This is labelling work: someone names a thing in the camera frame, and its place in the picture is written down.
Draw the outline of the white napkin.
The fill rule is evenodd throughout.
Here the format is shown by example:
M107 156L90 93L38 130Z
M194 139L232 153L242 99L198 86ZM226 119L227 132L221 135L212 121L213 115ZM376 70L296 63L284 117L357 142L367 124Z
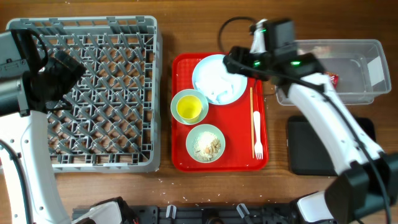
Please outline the white napkin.
M210 103L227 105L234 98L234 78L232 75L201 75L193 81L198 91L201 91Z

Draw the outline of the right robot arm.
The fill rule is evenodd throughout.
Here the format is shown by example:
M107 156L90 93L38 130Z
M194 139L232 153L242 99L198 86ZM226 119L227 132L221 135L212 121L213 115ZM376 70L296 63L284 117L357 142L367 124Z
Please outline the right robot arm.
M384 210L391 223L397 202L397 154L386 154L342 103L314 54L295 49L254 53L233 47L223 62L231 73L257 80L271 79L286 93L317 133L333 163L337 178L324 191L295 202L301 220L319 223L361 221Z

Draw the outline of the red snack wrapper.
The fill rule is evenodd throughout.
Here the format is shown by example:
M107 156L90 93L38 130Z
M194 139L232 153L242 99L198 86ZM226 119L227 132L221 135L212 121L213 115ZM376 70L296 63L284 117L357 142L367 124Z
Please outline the red snack wrapper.
M325 75L329 76L330 81L331 81L331 83L333 85L333 88L336 88L336 86L338 84L338 80L339 80L338 74L331 73L331 72L325 72Z

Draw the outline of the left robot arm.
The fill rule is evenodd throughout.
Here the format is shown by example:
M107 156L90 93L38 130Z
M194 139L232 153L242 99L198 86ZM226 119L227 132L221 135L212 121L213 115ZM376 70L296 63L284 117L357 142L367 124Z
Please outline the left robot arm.
M50 109L86 68L64 51L39 55L29 29L1 33L1 165L13 223L71 223L63 206L47 140Z

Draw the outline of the yellow plastic cup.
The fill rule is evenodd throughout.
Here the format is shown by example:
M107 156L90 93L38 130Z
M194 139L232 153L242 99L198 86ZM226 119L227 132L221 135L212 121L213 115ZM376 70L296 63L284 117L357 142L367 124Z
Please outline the yellow plastic cup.
M200 99L194 95L181 97L177 102L177 113L187 123L195 123L202 111Z

